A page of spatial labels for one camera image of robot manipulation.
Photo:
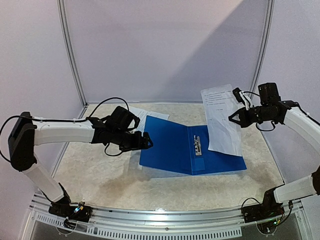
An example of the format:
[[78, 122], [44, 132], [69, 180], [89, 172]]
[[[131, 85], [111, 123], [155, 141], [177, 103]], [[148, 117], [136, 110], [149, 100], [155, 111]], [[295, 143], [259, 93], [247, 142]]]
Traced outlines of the white printed paper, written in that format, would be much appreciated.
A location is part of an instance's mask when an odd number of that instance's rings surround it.
[[164, 114], [164, 113], [154, 112], [154, 111], [147, 111], [142, 108], [137, 108], [133, 106], [129, 106], [129, 111], [140, 119], [140, 122], [137, 128], [135, 129], [136, 131], [140, 131], [140, 132], [144, 132], [147, 116], [151, 116], [151, 117], [155, 117], [163, 120], [168, 120], [170, 117], [169, 114]]
[[208, 150], [241, 157], [241, 129], [229, 120], [229, 116], [238, 110], [232, 86], [212, 87], [200, 93], [209, 137]]

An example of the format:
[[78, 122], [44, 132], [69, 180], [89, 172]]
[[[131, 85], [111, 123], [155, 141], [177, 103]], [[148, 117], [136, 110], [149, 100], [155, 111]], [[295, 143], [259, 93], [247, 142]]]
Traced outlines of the blue plastic folder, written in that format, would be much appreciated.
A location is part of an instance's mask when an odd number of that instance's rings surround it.
[[[153, 147], [140, 152], [139, 164], [157, 170], [185, 175], [212, 175], [247, 169], [242, 156], [208, 150], [209, 134], [205, 125], [186, 126], [147, 116], [144, 130]], [[195, 155], [194, 135], [200, 137], [201, 156]]]

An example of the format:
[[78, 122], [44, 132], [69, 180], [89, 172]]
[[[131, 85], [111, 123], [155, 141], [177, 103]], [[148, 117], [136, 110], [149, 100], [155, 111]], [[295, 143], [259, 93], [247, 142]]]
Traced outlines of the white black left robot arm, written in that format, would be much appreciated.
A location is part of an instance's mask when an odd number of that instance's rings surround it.
[[24, 173], [55, 204], [55, 209], [63, 217], [74, 213], [74, 205], [64, 188], [39, 163], [35, 146], [64, 142], [103, 144], [106, 147], [114, 144], [121, 153], [147, 150], [153, 146], [147, 132], [136, 130], [140, 119], [121, 106], [103, 118], [47, 119], [22, 112], [16, 119], [8, 137], [8, 162], [15, 170]]

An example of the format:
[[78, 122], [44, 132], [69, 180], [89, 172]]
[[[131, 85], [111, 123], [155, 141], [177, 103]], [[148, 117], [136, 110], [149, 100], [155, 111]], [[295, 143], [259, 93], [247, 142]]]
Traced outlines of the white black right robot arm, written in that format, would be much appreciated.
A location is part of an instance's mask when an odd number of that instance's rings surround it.
[[247, 208], [252, 208], [269, 218], [289, 201], [320, 194], [320, 123], [297, 101], [282, 100], [276, 83], [260, 84], [256, 90], [257, 103], [249, 91], [231, 91], [240, 106], [228, 120], [242, 129], [261, 131], [280, 172], [281, 182], [266, 190], [262, 200], [241, 206], [246, 217]]

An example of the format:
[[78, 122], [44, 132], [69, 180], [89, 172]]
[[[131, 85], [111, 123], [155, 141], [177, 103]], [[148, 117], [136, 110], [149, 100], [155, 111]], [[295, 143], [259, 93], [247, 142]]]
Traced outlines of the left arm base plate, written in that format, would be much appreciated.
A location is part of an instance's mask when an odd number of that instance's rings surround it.
[[48, 212], [58, 217], [88, 223], [92, 216], [93, 208], [91, 206], [85, 205], [84, 203], [52, 203], [49, 207]]

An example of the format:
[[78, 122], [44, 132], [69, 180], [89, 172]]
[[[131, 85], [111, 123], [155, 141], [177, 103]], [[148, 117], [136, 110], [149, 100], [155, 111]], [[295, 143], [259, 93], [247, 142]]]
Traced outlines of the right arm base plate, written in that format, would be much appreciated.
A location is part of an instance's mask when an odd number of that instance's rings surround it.
[[257, 202], [255, 204], [245, 205], [246, 201], [247, 200], [242, 203], [240, 208], [245, 223], [272, 220], [275, 217], [283, 216], [285, 213], [282, 203]]

